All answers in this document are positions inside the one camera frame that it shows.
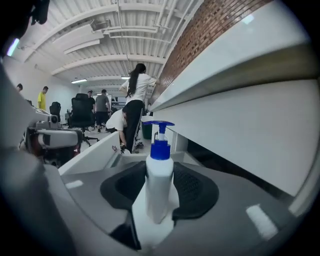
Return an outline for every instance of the blue bottle cap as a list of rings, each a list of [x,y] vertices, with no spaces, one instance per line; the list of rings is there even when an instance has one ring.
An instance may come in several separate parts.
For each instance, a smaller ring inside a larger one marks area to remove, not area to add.
[[[152,159],[156,160],[167,160],[170,158],[170,144],[164,139],[159,139],[159,137],[164,138],[166,132],[166,126],[174,126],[175,124],[167,121],[148,121],[144,122],[145,125],[159,125],[159,136],[158,139],[154,139],[154,143],[151,144],[150,156]]]

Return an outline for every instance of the green trash bin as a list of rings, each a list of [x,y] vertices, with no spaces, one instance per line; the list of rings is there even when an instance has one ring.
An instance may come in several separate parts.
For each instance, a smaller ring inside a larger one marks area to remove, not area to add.
[[[142,123],[142,135],[146,140],[151,140],[152,138],[152,124]]]

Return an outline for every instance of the gray t-shirt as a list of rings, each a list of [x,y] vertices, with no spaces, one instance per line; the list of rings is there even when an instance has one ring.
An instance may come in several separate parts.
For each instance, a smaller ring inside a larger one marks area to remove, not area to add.
[[[106,95],[98,95],[95,99],[95,106],[97,112],[107,112],[108,108],[106,103],[109,103],[109,99]]]

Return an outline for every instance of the yellow shirt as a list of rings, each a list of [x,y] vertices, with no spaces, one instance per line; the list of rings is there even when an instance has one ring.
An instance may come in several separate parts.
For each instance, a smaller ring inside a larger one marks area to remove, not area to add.
[[[42,91],[38,95],[38,108],[46,110],[46,95]]]

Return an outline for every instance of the brick wall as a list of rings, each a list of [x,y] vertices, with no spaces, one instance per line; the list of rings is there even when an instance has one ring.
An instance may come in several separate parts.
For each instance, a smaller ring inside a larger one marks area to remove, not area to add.
[[[272,0],[204,0],[170,54],[151,103],[208,45],[244,17]]]

